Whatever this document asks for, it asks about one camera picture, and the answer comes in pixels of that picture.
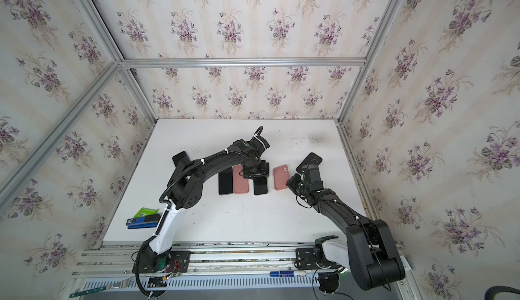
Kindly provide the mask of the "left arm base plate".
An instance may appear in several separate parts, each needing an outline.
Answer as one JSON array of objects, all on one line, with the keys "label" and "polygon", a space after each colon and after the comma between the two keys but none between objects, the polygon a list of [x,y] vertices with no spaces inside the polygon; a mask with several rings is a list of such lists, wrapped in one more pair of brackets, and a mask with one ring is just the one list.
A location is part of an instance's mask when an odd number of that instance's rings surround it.
[{"label": "left arm base plate", "polygon": [[151,273],[186,273],[190,263],[190,251],[168,251],[157,255],[154,251],[147,248],[139,251],[139,261],[136,259],[132,272],[138,271],[140,274]]}]

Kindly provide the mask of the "pink phone case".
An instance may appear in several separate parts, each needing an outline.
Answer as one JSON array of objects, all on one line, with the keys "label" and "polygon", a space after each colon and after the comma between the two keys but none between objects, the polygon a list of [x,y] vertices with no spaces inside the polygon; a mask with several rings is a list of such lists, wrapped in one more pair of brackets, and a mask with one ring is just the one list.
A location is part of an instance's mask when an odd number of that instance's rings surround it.
[{"label": "pink phone case", "polygon": [[234,194],[247,194],[249,192],[249,180],[243,176],[241,165],[232,168],[232,190]]},{"label": "pink phone case", "polygon": [[290,179],[290,172],[287,165],[281,165],[273,169],[274,189],[277,191],[287,189],[287,182]]}]

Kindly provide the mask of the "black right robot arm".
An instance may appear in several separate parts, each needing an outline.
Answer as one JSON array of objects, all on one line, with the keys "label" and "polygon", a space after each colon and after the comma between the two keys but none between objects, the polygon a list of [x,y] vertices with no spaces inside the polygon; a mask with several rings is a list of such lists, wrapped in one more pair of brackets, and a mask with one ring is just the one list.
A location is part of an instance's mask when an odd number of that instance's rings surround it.
[{"label": "black right robot arm", "polygon": [[325,188],[317,164],[299,166],[287,187],[344,233],[345,245],[333,236],[317,242],[318,248],[326,261],[349,269],[362,290],[405,279],[406,270],[388,224],[363,216]]}]

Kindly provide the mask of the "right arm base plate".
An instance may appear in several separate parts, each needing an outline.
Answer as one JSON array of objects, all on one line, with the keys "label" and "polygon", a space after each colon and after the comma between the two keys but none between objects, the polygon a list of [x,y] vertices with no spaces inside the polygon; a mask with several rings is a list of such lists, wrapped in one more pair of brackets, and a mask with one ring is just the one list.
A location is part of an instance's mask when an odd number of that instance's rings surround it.
[{"label": "right arm base plate", "polygon": [[350,271],[347,247],[326,244],[324,250],[316,251],[313,247],[295,250],[295,267],[298,270],[339,270]]}]

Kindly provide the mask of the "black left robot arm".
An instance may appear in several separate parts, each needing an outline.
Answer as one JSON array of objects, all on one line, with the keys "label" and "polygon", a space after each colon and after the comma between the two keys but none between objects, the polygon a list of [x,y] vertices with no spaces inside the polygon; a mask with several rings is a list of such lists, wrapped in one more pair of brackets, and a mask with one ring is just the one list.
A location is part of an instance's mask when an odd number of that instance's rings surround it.
[{"label": "black left robot arm", "polygon": [[159,197],[165,210],[154,234],[146,239],[136,255],[135,270],[143,266],[151,272],[159,261],[165,259],[173,247],[174,236],[184,212],[194,207],[202,198],[204,183],[214,175],[241,166],[239,174],[253,182],[269,176],[269,163],[261,158],[268,150],[268,141],[261,136],[259,127],[249,141],[240,139],[213,155],[191,161],[185,152],[173,157],[175,171],[167,188]]}]

